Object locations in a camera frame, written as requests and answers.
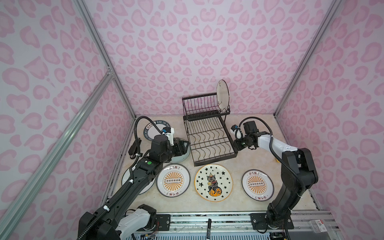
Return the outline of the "white floral speckled plate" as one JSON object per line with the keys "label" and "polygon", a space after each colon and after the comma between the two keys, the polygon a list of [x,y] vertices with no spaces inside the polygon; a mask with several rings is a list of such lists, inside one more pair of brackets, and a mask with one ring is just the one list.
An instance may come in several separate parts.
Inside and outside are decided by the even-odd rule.
{"label": "white floral speckled plate", "polygon": [[225,80],[217,84],[217,102],[221,113],[226,113],[230,106],[230,92]]}

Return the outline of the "black marker pen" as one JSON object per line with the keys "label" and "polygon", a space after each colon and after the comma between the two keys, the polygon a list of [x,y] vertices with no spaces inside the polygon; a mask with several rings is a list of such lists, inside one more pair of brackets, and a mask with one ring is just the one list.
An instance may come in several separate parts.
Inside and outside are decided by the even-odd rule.
{"label": "black marker pen", "polygon": [[212,219],[208,219],[206,240],[210,240],[211,239],[211,228],[212,228]]}

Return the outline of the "black two-tier dish rack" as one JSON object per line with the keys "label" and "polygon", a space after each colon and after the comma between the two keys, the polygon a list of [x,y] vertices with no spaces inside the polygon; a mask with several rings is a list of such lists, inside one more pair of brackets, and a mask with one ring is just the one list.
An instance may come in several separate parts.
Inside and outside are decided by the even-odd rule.
{"label": "black two-tier dish rack", "polygon": [[229,160],[238,155],[226,126],[226,118],[231,112],[220,109],[216,93],[183,97],[182,104],[194,166]]}

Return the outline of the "diagonal aluminium frame bar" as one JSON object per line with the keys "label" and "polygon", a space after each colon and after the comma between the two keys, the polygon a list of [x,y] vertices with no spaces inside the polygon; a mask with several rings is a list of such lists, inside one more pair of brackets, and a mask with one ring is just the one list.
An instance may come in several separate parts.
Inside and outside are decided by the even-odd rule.
{"label": "diagonal aluminium frame bar", "polygon": [[34,199],[48,180],[59,160],[61,160],[61,158],[64,156],[68,147],[80,131],[81,127],[113,79],[114,74],[111,72],[108,72],[103,77],[103,80],[100,82],[100,84],[98,84],[89,98],[85,101],[83,106],[79,109],[78,113],[67,126],[59,140],[57,140],[57,142],[53,145],[35,173],[27,181],[19,195],[12,202],[5,215],[1,219],[2,240],[7,240],[10,238],[15,228],[18,226],[25,213],[29,209],[30,205],[33,203]]}

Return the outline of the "white red label tag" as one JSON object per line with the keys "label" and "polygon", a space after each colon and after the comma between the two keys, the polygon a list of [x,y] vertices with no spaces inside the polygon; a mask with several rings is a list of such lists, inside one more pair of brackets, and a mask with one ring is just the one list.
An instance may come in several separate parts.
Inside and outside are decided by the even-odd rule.
{"label": "white red label tag", "polygon": [[310,220],[309,225],[312,228],[312,231],[316,234],[326,233],[328,231],[322,220]]}

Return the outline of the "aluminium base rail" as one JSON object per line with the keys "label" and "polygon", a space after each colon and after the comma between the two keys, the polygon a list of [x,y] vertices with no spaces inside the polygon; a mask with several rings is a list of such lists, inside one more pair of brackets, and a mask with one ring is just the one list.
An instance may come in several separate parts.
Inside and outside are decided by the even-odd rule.
{"label": "aluminium base rail", "polygon": [[107,240],[342,240],[329,211],[293,211],[283,226],[270,228],[264,212],[191,212],[150,215],[130,212]]}

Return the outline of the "orange sunburst plate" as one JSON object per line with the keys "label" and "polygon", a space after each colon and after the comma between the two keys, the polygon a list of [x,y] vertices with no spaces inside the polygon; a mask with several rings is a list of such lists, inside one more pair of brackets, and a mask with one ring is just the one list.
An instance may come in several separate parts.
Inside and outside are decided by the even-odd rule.
{"label": "orange sunburst plate", "polygon": [[176,198],[187,191],[191,175],[186,167],[172,164],[164,167],[156,178],[157,189],[167,198]]}
{"label": "orange sunburst plate", "polygon": [[274,195],[273,181],[262,171],[249,170],[245,172],[241,182],[246,195],[255,201],[265,202]]}

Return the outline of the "right orange sunburst plate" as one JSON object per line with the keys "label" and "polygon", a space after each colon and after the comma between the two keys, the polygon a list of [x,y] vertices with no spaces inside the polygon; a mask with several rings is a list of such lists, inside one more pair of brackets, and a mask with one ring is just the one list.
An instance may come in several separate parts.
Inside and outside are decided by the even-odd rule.
{"label": "right orange sunburst plate", "polygon": [[246,195],[255,201],[265,202],[274,195],[273,181],[262,171],[249,170],[245,172],[241,182]]}

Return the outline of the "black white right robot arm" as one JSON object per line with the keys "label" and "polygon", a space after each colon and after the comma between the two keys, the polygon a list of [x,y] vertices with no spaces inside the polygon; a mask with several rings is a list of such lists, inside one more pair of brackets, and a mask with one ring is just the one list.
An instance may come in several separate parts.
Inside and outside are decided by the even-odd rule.
{"label": "black white right robot arm", "polygon": [[266,224],[271,229],[283,227],[293,208],[304,193],[319,180],[312,153],[307,148],[296,148],[275,138],[271,127],[261,118],[247,117],[231,127],[238,151],[258,148],[269,151],[281,164],[282,187],[277,197],[268,205]]}

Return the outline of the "light blue flower plate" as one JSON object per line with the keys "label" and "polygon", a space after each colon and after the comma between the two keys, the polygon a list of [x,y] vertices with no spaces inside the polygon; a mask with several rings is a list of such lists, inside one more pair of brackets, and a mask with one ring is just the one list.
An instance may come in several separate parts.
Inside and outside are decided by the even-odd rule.
{"label": "light blue flower plate", "polygon": [[175,157],[175,163],[183,162],[191,153],[190,142],[180,139],[180,156]]}

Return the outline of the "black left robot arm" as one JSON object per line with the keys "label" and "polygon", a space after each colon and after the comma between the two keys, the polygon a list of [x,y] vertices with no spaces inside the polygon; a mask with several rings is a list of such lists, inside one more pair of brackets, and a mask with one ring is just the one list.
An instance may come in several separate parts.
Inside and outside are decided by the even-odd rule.
{"label": "black left robot arm", "polygon": [[130,176],[121,188],[93,214],[86,212],[79,221],[79,240],[126,240],[140,229],[156,231],[156,210],[148,205],[139,206],[126,215],[129,206],[139,193],[161,172],[177,153],[172,127],[156,129],[151,148],[141,152],[138,134],[134,133],[137,145],[136,159],[129,167]]}

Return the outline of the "left orange sunburst plate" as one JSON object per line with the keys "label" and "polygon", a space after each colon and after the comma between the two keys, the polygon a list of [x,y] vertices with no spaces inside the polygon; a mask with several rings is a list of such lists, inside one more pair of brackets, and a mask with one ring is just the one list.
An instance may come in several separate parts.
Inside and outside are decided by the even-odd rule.
{"label": "left orange sunburst plate", "polygon": [[172,164],[164,167],[156,178],[157,189],[167,198],[176,198],[187,191],[191,175],[186,167]]}

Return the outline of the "green-rim lettered white plate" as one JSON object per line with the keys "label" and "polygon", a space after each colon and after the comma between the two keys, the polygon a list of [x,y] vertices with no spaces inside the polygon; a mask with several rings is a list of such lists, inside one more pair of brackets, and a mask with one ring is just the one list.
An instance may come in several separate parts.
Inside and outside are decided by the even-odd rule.
{"label": "green-rim lettered white plate", "polygon": [[[165,127],[171,127],[171,125],[164,120],[154,120],[154,123],[161,131]],[[156,127],[152,123],[147,124],[143,130],[144,138],[148,141],[152,141],[154,137],[159,134],[160,133],[156,130]]]}

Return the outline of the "black stapler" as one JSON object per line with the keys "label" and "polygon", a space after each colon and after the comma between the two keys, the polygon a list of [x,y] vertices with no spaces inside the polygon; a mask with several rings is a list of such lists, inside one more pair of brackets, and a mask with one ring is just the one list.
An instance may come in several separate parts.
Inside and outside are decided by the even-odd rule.
{"label": "black stapler", "polygon": [[129,148],[128,154],[129,154],[131,160],[134,160],[137,157],[136,154],[139,152],[138,147],[141,145],[141,142],[142,142],[142,140],[140,138],[138,138],[138,140],[135,140],[133,142],[133,144],[131,145],[131,147]]}

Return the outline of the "cat pumpkin star plate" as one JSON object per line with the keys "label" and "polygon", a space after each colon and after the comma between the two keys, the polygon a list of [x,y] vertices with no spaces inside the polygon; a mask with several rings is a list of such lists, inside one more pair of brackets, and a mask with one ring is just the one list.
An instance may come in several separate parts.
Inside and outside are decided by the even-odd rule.
{"label": "cat pumpkin star plate", "polygon": [[230,172],[225,167],[208,164],[198,170],[194,185],[200,197],[218,203],[231,195],[234,182]]}

